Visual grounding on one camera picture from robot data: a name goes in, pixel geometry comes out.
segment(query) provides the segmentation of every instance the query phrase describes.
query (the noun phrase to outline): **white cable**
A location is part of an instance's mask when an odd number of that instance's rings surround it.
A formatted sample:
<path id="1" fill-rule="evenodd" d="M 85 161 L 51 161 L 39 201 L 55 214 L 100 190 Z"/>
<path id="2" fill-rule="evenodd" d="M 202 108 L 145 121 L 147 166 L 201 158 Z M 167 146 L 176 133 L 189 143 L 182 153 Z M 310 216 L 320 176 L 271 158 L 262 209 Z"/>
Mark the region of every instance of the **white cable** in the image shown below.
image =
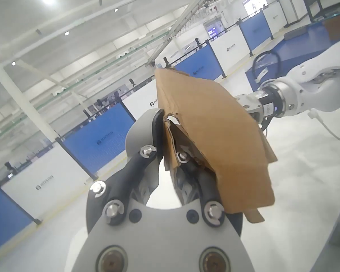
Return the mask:
<path id="1" fill-rule="evenodd" d="M 311 118 L 314 119 L 316 118 L 319 123 L 321 123 L 323 125 L 323 127 L 333 136 L 335 137 L 337 140 L 340 141 L 340 138 L 337 137 L 328 127 L 327 125 L 324 123 L 324 121 L 322 120 L 322 118 L 320 117 L 319 113 L 315 110 L 315 109 L 311 109 L 309 110 L 309 112 L 307 113 L 307 115 Z"/>

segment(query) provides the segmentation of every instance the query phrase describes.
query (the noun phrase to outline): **bolt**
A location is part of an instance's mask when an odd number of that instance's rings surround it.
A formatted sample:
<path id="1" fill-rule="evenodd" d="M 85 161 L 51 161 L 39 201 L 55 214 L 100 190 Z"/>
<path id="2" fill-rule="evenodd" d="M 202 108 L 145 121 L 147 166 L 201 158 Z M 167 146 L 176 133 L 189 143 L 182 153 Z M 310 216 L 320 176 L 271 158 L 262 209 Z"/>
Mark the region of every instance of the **bolt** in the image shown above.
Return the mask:
<path id="1" fill-rule="evenodd" d="M 146 146 L 144 149 L 143 149 L 143 153 L 147 156 L 151 155 L 152 153 L 152 148 L 150 146 Z"/>
<path id="2" fill-rule="evenodd" d="M 102 189 L 102 185 L 100 182 L 95 182 L 90 188 L 90 190 L 92 190 L 94 193 L 100 192 L 101 189 Z"/>
<path id="3" fill-rule="evenodd" d="M 209 216 L 219 220 L 222 216 L 222 210 L 217 205 L 212 205 L 209 209 Z"/>
<path id="4" fill-rule="evenodd" d="M 109 251 L 103 256 L 101 272 L 122 272 L 125 263 L 122 254 L 117 250 Z"/>
<path id="5" fill-rule="evenodd" d="M 106 210 L 106 216 L 108 218 L 116 217 L 118 214 L 118 206 L 116 204 L 110 205 Z"/>
<path id="6" fill-rule="evenodd" d="M 182 161 L 186 161 L 186 153 L 179 153 L 179 159 Z"/>
<path id="7" fill-rule="evenodd" d="M 226 268 L 226 261 L 219 253 L 211 252 L 204 258 L 204 272 L 225 272 Z"/>

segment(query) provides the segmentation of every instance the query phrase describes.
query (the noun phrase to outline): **label sticker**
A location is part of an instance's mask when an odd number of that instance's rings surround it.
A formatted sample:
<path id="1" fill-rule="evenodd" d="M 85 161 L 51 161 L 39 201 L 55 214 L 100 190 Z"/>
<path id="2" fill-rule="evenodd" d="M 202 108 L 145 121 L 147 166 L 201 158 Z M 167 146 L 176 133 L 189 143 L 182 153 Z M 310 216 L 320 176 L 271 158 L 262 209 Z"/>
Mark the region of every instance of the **label sticker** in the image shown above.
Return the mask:
<path id="1" fill-rule="evenodd" d="M 263 105 L 264 116 L 270 116 L 275 111 L 273 103 Z"/>

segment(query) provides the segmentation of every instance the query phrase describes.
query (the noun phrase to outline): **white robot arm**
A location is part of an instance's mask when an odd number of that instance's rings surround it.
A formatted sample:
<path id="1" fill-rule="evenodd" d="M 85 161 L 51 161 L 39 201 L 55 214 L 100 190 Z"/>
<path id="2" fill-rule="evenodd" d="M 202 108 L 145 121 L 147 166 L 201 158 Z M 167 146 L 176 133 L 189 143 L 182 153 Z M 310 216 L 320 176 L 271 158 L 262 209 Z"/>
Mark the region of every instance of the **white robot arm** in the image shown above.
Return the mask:
<path id="1" fill-rule="evenodd" d="M 264 82 L 259 91 L 236 96 L 259 123 L 316 109 L 340 108 L 340 42 L 319 56 L 295 66 L 287 76 Z"/>

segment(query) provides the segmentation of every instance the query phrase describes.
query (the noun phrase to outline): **printed logo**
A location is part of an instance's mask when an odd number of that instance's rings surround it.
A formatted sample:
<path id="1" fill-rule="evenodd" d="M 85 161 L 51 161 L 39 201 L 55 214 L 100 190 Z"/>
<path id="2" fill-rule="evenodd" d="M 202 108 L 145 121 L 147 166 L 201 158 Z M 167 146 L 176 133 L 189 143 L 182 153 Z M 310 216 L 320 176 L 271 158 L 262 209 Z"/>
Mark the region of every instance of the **printed logo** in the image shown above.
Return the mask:
<path id="1" fill-rule="evenodd" d="M 204 69 L 204 66 L 198 68 L 196 71 L 193 72 L 193 75 L 196 75 L 198 72 L 200 72 L 202 69 Z"/>
<path id="2" fill-rule="evenodd" d="M 151 106 L 151 107 L 155 106 L 155 103 L 157 103 L 157 99 L 154 100 L 154 101 L 152 101 L 152 102 L 150 103 L 150 106 Z"/>
<path id="3" fill-rule="evenodd" d="M 35 189 L 37 190 L 42 189 L 46 184 L 48 184 L 53 179 L 54 179 L 54 176 L 48 177 L 47 179 L 43 180 L 39 185 L 35 186 Z"/>
<path id="4" fill-rule="evenodd" d="M 103 143 L 103 141 L 105 141 L 109 136 L 113 135 L 113 132 L 110 131 L 109 133 L 107 133 L 104 137 L 101 138 L 101 140 L 97 140 L 97 144 L 100 145 Z"/>
<path id="5" fill-rule="evenodd" d="M 233 47 L 235 47 L 235 46 L 236 46 L 236 44 L 232 44 L 232 45 L 227 49 L 227 52 L 229 52 L 230 49 L 233 48 Z"/>

